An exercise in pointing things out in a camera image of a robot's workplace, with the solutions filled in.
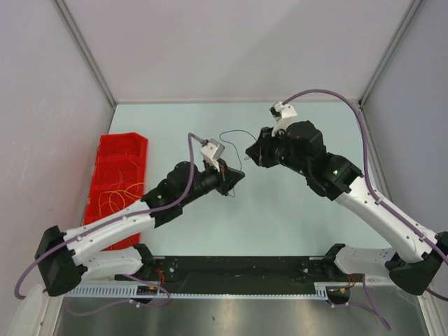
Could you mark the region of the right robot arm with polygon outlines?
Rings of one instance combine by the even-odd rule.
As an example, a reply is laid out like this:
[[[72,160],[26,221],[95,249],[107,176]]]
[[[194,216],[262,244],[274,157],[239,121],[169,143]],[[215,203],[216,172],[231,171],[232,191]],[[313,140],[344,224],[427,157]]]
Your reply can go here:
[[[327,152],[322,133],[309,121],[294,122],[274,134],[261,129],[246,154],[259,167],[282,165],[305,177],[317,195],[350,210],[380,234],[390,248],[356,248],[335,244],[325,254],[323,273],[331,281],[346,274],[389,278],[412,295],[422,295],[447,256],[447,233],[426,230],[378,192],[366,176],[341,155]]]

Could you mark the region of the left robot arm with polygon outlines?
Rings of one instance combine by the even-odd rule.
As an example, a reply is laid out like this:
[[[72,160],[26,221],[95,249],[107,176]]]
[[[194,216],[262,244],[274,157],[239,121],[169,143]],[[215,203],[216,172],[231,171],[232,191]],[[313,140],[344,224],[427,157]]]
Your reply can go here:
[[[180,162],[156,188],[123,210],[66,232],[56,225],[48,228],[35,254],[46,293],[56,297],[82,281],[111,275],[150,278],[155,263],[145,245],[119,251],[108,247],[174,220],[187,204],[211,191],[228,195],[244,177],[244,172],[229,167],[224,160],[216,167],[205,164],[203,171],[191,162]]]

